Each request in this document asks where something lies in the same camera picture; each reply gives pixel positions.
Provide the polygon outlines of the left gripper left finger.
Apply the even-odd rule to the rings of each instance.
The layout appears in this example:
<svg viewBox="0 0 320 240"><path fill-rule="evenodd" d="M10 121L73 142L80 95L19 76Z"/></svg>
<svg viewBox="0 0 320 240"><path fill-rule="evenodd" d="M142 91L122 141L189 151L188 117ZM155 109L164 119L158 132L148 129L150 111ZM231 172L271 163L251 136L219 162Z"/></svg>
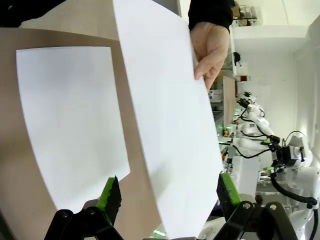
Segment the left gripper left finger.
<svg viewBox="0 0 320 240"><path fill-rule="evenodd" d="M45 235L46 240L121 240L115 229L122 197L116 176L110 177L99 199L90 200L88 207L78 213L69 209L58 210Z"/></svg>

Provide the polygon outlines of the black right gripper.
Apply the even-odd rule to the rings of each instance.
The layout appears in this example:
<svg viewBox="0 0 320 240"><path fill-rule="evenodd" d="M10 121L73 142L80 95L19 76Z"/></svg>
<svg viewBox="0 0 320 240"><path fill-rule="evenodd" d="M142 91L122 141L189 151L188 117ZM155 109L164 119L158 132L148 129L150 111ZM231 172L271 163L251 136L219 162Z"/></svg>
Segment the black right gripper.
<svg viewBox="0 0 320 240"><path fill-rule="evenodd" d="M265 167L264 171L268 173L276 173L279 167L292 167L294 165L294 159L291 156L291 150L289 146L278 146L277 142L271 140L263 140L260 145L268 147L272 152L272 165Z"/></svg>

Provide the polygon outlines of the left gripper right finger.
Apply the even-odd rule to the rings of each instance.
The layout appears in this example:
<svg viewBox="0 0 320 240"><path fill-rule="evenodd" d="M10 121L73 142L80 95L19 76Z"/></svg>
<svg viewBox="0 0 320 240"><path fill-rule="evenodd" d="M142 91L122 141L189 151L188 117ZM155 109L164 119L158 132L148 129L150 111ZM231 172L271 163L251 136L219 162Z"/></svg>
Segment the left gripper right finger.
<svg viewBox="0 0 320 240"><path fill-rule="evenodd" d="M240 240L245 233L255 233L259 240L295 240L297 235L279 202L269 202L264 207L242 201L228 173L220 173L217 196L225 224L215 240Z"/></svg>

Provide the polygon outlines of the person's left hand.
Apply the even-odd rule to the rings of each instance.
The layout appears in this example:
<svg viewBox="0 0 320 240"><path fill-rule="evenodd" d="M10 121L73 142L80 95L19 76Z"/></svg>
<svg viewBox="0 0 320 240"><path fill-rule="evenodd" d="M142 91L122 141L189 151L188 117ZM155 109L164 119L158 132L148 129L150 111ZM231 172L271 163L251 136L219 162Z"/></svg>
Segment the person's left hand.
<svg viewBox="0 0 320 240"><path fill-rule="evenodd" d="M199 22L190 31L190 38L197 59L194 77L203 78L209 91L228 56L230 32L220 25Z"/></svg>

